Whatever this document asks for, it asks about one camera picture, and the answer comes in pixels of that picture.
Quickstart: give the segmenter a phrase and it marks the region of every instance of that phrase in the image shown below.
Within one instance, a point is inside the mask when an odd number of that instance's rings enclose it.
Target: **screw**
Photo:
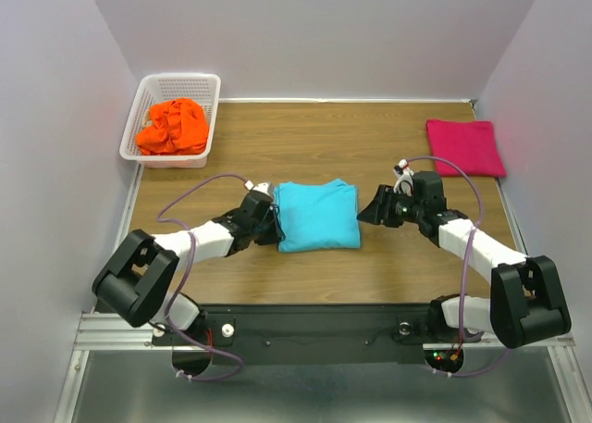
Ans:
[[[411,333],[411,326],[409,325],[409,323],[407,322],[402,322],[399,324],[399,333],[406,337],[407,335],[409,335]]]

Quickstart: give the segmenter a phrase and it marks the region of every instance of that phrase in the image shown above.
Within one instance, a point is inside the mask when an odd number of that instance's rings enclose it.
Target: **black metal base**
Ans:
[[[429,304],[407,305],[200,305],[202,322],[191,333],[203,341],[211,329],[214,346],[247,365],[384,363],[423,364],[422,345],[452,342],[427,324]],[[234,335],[221,333],[224,324]],[[155,345],[185,345],[176,335]],[[231,364],[215,356],[214,364]]]

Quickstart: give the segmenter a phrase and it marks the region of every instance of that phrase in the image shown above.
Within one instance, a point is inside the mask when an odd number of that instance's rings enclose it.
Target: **white cable connector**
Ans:
[[[439,372],[442,372],[442,371],[441,370],[437,370],[435,367],[432,367],[432,375],[436,375]],[[452,372],[446,372],[446,377],[448,379],[451,379],[452,378]]]
[[[413,170],[409,168],[407,161],[402,159],[392,171],[397,177],[397,182],[395,182],[395,186],[393,187],[395,193],[403,192],[411,196],[413,191]]]

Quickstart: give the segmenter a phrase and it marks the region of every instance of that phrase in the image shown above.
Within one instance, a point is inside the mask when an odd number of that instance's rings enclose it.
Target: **gray floor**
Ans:
[[[463,370],[482,367],[499,353],[474,349]],[[515,351],[498,369],[473,379],[441,378],[419,366],[367,364],[247,367],[233,379],[206,384],[175,379],[167,353],[95,353],[74,421],[559,423],[569,418],[547,349],[534,347]]]

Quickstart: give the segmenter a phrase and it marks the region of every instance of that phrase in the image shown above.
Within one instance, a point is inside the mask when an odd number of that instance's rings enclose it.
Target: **cable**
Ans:
[[[471,189],[473,189],[473,192],[475,193],[475,197],[477,198],[477,203],[479,205],[479,218],[475,222],[474,227],[469,232],[469,239],[467,240],[466,248],[464,250],[464,259],[462,260],[462,273],[463,274],[462,274],[462,278],[461,278],[461,294],[459,297],[459,337],[462,339],[462,342],[475,341],[475,340],[479,339],[481,337],[481,335],[483,335],[483,332],[478,332],[477,334],[473,335],[471,333],[468,333],[465,330],[465,328],[464,328],[464,296],[466,295],[466,282],[467,282],[468,273],[469,273],[469,260],[471,258],[471,251],[473,250],[473,240],[475,238],[475,234],[477,232],[477,229],[481,225],[481,222],[483,222],[483,217],[485,215],[485,209],[483,207],[483,199],[481,198],[481,193],[479,193],[479,190],[477,189],[475,183],[471,180],[471,178],[469,178],[469,176],[464,171],[462,171],[456,164],[450,162],[448,159],[444,159],[442,157],[437,157],[437,156],[415,156],[415,157],[411,157],[411,158],[407,159],[407,164],[409,164],[413,161],[419,161],[419,160],[439,161],[439,162],[443,162],[444,164],[451,166],[456,171],[458,171],[459,174],[469,183],[469,185],[471,186]],[[483,369],[476,370],[475,372],[452,374],[450,372],[443,372],[443,371],[439,371],[439,370],[434,369],[434,373],[440,372],[441,374],[447,375],[450,377],[465,378],[465,379],[470,378],[470,377],[475,377],[477,375],[487,374],[488,372],[490,372],[491,370],[493,370],[494,368],[499,366],[501,364],[501,362],[503,362],[503,360],[506,359],[506,357],[508,356],[509,353],[510,353],[510,350],[506,349],[504,351],[504,353],[502,354],[502,356],[497,361],[493,362],[491,365],[489,365],[487,367],[484,367]]]
[[[432,160],[448,164],[456,171],[458,171],[461,174],[461,176],[469,183],[471,189],[473,189],[473,192],[475,193],[475,197],[477,198],[477,203],[479,205],[479,218],[477,221],[475,221],[474,227],[469,232],[469,239],[464,250],[464,259],[462,260],[463,274],[461,277],[461,294],[459,298],[459,332],[464,342],[473,342],[475,340],[478,340],[481,337],[481,335],[483,335],[483,332],[479,332],[473,335],[471,333],[468,333],[464,328],[464,296],[466,295],[466,282],[469,273],[469,260],[471,258],[471,251],[473,250],[473,239],[475,238],[477,229],[481,225],[481,222],[483,222],[483,217],[485,215],[485,210],[483,208],[483,199],[481,198],[481,193],[479,193],[479,189],[477,189],[475,183],[471,180],[471,178],[469,178],[469,176],[464,171],[462,171],[456,164],[450,162],[448,159],[436,156],[416,156],[407,159],[407,163],[409,164],[413,161],[419,160]]]
[[[498,367],[510,354],[510,349],[506,349],[505,351],[503,351],[503,354],[501,355],[500,358],[498,358],[496,361],[494,361],[493,363],[491,363],[489,366],[483,367],[482,369],[479,370],[474,370],[473,372],[457,372],[455,374],[452,374],[450,372],[445,372],[443,370],[437,370],[432,368],[432,372],[434,374],[439,374],[439,375],[446,375],[447,377],[454,377],[457,379],[469,379],[471,377],[476,377],[477,375],[483,375],[483,374],[487,374],[488,372],[491,372],[493,369],[495,369],[496,367]]]
[[[214,345],[214,333],[211,329],[208,329],[207,332],[207,345],[212,347]],[[210,361],[212,361],[212,352],[210,352]]]
[[[271,215],[274,217],[274,226],[276,228],[276,235],[278,236],[277,241],[279,243],[281,243],[282,241],[284,241],[286,239],[286,234],[281,229],[281,221],[279,220],[279,205],[272,203],[270,207],[271,208],[265,212],[265,216],[263,217],[263,222],[265,222],[265,220],[267,219],[267,215],[269,215],[269,212],[271,212]]]
[[[152,321],[148,321],[148,324],[150,325],[150,327],[152,329],[157,329],[157,330],[160,330],[162,332],[166,332],[167,331],[167,329],[165,329],[165,326],[162,326],[159,323],[153,323]]]
[[[450,352],[454,351],[454,346],[456,346],[456,339],[454,339],[452,341],[453,341],[452,346],[450,347],[450,349],[448,351],[446,351],[446,355],[448,355]],[[459,347],[457,348],[454,355],[458,356],[459,353],[461,352],[462,348],[463,348],[463,339],[461,338],[461,334],[459,332]]]
[[[178,219],[162,218],[162,216],[167,212],[167,210],[170,207],[172,207],[173,205],[175,205],[176,203],[178,203],[182,199],[186,198],[187,196],[189,196],[190,194],[195,192],[197,189],[203,187],[208,182],[211,182],[213,180],[217,180],[218,178],[225,178],[225,177],[237,178],[245,184],[248,182],[247,179],[243,178],[240,175],[237,175],[236,173],[220,173],[218,175],[212,176],[210,178],[207,178],[206,180],[201,181],[199,184],[197,184],[196,186],[189,189],[187,192],[185,192],[184,194],[179,196],[177,199],[170,202],[156,216],[156,221],[158,221],[160,223],[170,223],[170,224],[177,224],[178,226],[181,226],[184,230],[186,230],[189,233],[189,237],[190,237],[190,241],[191,241],[191,249],[189,252],[189,256],[187,258],[187,266],[185,267],[185,272],[183,273],[183,277],[181,278],[181,282],[179,283],[179,286],[177,286],[177,289],[173,292],[173,295],[170,297],[170,300],[168,301],[168,303],[166,304],[166,307],[165,307],[166,323],[168,323],[168,326],[170,326],[170,328],[176,334],[178,334],[179,337],[181,337],[183,340],[185,340],[189,344],[197,346],[205,351],[208,351],[210,353],[210,355],[214,354],[214,355],[224,356],[226,358],[229,358],[229,359],[237,362],[237,365],[235,366],[235,368],[233,370],[231,370],[230,372],[227,372],[225,374],[216,375],[216,376],[210,377],[210,378],[205,378],[205,379],[201,379],[199,377],[193,377],[191,375],[187,375],[187,374],[183,373],[180,370],[175,369],[175,372],[177,373],[178,377],[188,379],[189,381],[216,381],[219,379],[227,379],[228,377],[231,377],[241,371],[241,369],[244,367],[244,361],[238,355],[231,354],[230,352],[221,351],[219,349],[216,349],[212,345],[201,344],[200,342],[195,341],[192,337],[190,337],[187,333],[185,333],[182,329],[180,329],[173,322],[173,320],[170,318],[170,315],[169,315],[170,309],[171,309],[173,303],[175,302],[175,300],[177,299],[177,297],[179,296],[179,294],[181,293],[181,290],[185,286],[185,283],[187,282],[187,279],[189,278],[189,275],[191,273],[191,266],[193,265],[193,258],[195,257],[195,249],[197,247],[197,243],[195,241],[195,236],[193,235],[193,233],[191,233],[191,228],[187,224],[185,224],[182,221],[179,221]]]
[[[461,354],[461,350],[463,349],[463,342],[461,342],[461,344],[459,344],[459,348],[456,350],[456,352],[454,353],[454,357],[458,357]]]

